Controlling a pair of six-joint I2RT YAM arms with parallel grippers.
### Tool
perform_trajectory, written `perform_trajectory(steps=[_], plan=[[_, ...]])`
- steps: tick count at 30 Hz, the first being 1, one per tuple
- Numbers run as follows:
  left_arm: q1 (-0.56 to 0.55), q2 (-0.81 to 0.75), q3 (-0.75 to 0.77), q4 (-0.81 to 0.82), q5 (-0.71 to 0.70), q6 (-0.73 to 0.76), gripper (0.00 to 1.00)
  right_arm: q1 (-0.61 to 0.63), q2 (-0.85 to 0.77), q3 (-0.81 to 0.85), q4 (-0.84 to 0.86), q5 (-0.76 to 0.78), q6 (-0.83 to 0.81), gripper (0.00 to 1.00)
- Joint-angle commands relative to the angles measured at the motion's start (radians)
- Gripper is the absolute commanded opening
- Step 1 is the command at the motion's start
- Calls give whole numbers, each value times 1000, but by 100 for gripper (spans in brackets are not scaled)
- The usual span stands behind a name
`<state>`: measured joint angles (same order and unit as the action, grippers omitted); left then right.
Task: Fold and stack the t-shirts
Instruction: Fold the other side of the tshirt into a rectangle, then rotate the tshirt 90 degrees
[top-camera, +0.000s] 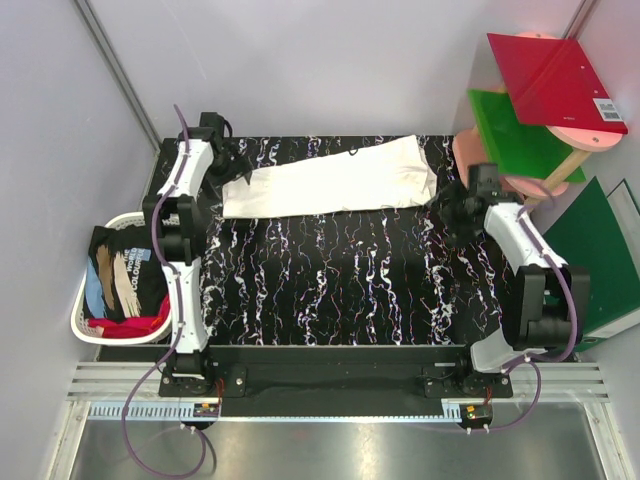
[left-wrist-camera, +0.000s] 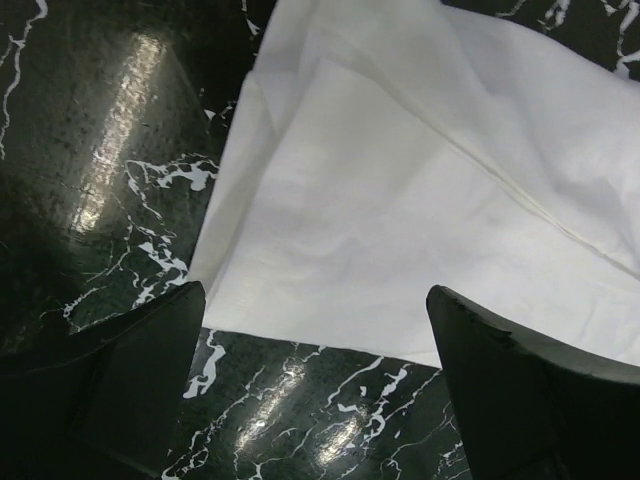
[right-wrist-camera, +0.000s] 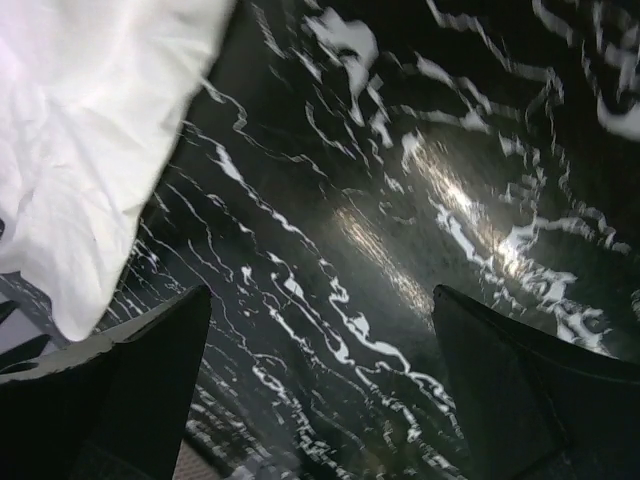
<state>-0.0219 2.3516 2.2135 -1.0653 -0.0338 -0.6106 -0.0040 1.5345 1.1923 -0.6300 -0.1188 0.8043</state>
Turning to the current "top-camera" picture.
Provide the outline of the white daisy t-shirt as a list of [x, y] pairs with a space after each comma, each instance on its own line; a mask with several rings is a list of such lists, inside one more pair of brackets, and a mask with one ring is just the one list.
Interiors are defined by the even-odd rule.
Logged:
[[226, 219], [273, 219], [427, 204], [437, 175], [416, 136], [256, 169], [223, 187]]

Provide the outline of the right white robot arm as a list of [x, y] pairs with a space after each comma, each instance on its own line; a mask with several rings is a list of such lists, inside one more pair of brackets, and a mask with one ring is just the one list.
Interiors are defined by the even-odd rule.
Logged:
[[583, 335], [590, 275], [555, 253], [533, 225], [527, 205], [503, 189], [494, 164], [475, 164], [429, 201], [449, 241], [466, 246], [486, 234], [500, 247], [515, 275], [500, 326], [466, 346], [446, 380], [465, 396], [506, 382], [522, 363], [560, 363]]

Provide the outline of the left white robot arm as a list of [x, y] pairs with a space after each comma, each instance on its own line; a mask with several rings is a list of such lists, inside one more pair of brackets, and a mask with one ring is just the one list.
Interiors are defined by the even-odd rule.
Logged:
[[203, 396], [214, 388], [216, 372], [209, 364], [201, 313], [199, 278], [206, 232], [197, 200], [201, 190], [218, 194], [238, 179], [250, 184], [252, 166], [233, 145], [233, 129], [222, 115], [204, 112], [195, 127], [188, 126], [182, 114], [178, 118], [176, 161], [158, 192], [144, 198], [143, 214], [169, 299], [171, 347], [162, 360], [162, 382]]

